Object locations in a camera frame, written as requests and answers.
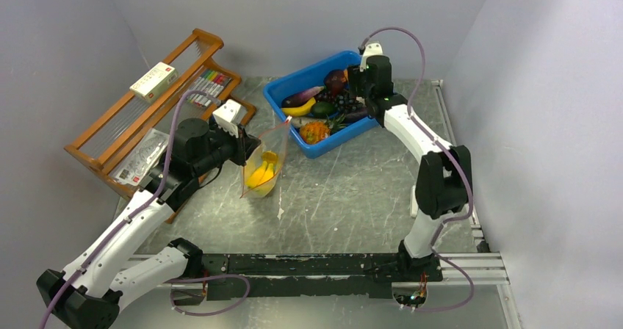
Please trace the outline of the clear zip bag red zipper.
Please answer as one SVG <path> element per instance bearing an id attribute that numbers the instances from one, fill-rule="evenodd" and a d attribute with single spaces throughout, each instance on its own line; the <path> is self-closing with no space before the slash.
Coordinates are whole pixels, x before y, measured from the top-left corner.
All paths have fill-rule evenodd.
<path id="1" fill-rule="evenodd" d="M 287 156 L 291 116 L 259 136 L 259 146 L 242 167 L 241 198 L 264 198 L 276 186 Z"/>

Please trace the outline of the yellow banana bunch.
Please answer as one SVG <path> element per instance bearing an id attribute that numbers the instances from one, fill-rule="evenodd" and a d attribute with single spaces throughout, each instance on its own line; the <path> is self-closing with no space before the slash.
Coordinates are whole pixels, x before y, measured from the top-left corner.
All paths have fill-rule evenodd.
<path id="1" fill-rule="evenodd" d="M 276 163 L 278 154 L 265 151 L 261 154 L 261 164 L 245 177 L 246 193 L 252 197 L 266 197 L 276 185 Z"/>

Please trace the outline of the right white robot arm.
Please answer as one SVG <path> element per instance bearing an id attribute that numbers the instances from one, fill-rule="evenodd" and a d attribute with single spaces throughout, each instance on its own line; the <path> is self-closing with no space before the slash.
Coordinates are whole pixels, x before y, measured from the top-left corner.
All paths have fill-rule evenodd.
<path id="1" fill-rule="evenodd" d="M 383 54 L 364 55 L 348 68 L 350 88 L 365 100 L 370 118 L 395 135 L 419 161 L 411 189 L 414 224 L 400 243 L 396 269 L 407 281 L 421 275 L 433 261 L 433 246 L 448 223 L 465 219 L 472 197 L 471 155 L 463 146 L 439 138 L 394 92 L 392 65 Z"/>

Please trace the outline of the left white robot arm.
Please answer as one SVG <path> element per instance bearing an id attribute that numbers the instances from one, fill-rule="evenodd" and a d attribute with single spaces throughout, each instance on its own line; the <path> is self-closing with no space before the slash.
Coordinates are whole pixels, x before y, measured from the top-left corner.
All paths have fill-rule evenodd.
<path id="1" fill-rule="evenodd" d="M 243 166 L 260 146 L 243 126 L 186 119 L 174 123 L 166 149 L 126 209 L 80 256 L 46 270 L 36 286 L 46 305 L 39 326 L 56 317 L 69 328 L 108 328 L 138 297 L 170 280 L 192 282 L 204 273 L 202 250 L 178 238 L 155 256 L 124 262 L 201 188 L 201 177 L 225 162 Z"/>

